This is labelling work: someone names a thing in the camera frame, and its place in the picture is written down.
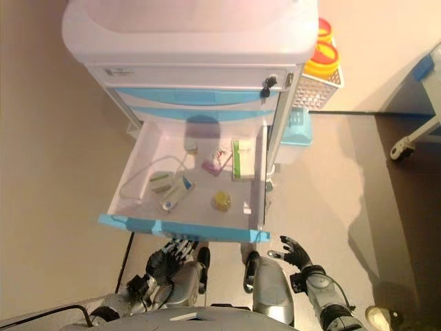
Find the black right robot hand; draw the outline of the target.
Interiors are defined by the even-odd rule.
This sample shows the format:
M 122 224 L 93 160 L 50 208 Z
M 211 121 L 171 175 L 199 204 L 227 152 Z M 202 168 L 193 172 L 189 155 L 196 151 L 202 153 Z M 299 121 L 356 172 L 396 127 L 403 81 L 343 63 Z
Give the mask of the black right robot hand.
M 309 255 L 297 241 L 283 235 L 280 236 L 280 240 L 284 244 L 284 251 L 268 250 L 267 255 L 269 257 L 285 261 L 297 267 L 299 270 L 303 270 L 312 265 Z

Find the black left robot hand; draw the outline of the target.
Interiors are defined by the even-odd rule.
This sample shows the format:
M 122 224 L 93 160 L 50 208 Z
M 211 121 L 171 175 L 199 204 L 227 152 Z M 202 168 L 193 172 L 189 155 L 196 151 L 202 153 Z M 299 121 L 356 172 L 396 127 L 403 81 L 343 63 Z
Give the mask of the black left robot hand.
M 170 277 L 189 260 L 198 241 L 171 239 L 147 260 L 145 273 L 155 279 Z

